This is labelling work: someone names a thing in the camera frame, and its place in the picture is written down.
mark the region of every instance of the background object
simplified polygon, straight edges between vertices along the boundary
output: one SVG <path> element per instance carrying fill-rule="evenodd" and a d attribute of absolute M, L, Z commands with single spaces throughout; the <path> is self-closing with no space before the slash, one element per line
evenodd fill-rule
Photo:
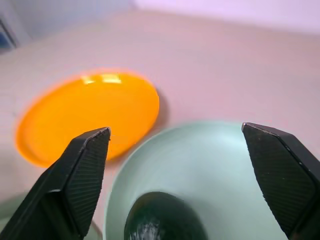
<path fill-rule="evenodd" d="M 190 123 L 142 144 L 113 183 L 103 239 L 123 239 L 136 199 L 159 191 L 185 201 L 199 216 L 209 240 L 288 240 L 256 181 L 241 126 Z"/>
<path fill-rule="evenodd" d="M 0 16 L 21 46 L 133 7 L 131 0 L 0 0 Z"/>
<path fill-rule="evenodd" d="M 156 89 L 130 73 L 84 75 L 37 101 L 16 131 L 16 146 L 31 163 L 49 167 L 71 139 L 110 126 L 108 160 L 137 143 L 159 111 Z"/>
<path fill-rule="evenodd" d="M 0 54 L 15 48 L 15 42 L 0 19 Z"/>

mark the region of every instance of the table surface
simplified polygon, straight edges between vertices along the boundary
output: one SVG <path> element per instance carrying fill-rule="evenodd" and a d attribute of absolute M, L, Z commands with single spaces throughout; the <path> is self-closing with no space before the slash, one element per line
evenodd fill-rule
<path fill-rule="evenodd" d="M 0 201 L 28 191 L 44 171 L 16 152 L 17 119 L 47 88 L 96 69 L 132 70 L 157 87 L 154 131 L 194 120 L 253 122 L 293 133 L 320 159 L 320 36 L 132 11 L 0 56 Z M 126 155 L 105 169 L 100 228 Z"/>

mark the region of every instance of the white wall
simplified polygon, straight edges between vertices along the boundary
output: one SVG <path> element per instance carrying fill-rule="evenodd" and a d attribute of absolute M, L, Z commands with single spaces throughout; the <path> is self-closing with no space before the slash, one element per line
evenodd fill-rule
<path fill-rule="evenodd" d="M 131 7 L 131 0 L 6 0 L 25 31 L 37 39 L 66 27 L 105 17 Z"/>
<path fill-rule="evenodd" d="M 153 9 L 320 33 L 320 0 L 135 0 Z"/>

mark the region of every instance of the mint green bowl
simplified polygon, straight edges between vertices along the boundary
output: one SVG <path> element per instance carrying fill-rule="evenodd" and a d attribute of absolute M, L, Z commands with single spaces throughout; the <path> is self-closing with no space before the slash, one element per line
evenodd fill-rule
<path fill-rule="evenodd" d="M 5 228 L 9 222 L 11 216 L 15 213 L 19 205 L 26 197 L 26 193 L 13 197 L 8 201 L 0 203 L 0 232 Z M 101 240 L 102 234 L 98 230 L 97 226 L 92 223 L 87 236 L 84 240 Z"/>
<path fill-rule="evenodd" d="M 144 193 L 186 201 L 208 240 L 288 240 L 259 188 L 241 124 L 195 122 L 166 129 L 133 152 L 105 208 L 104 240 L 123 240 L 128 213 Z"/>

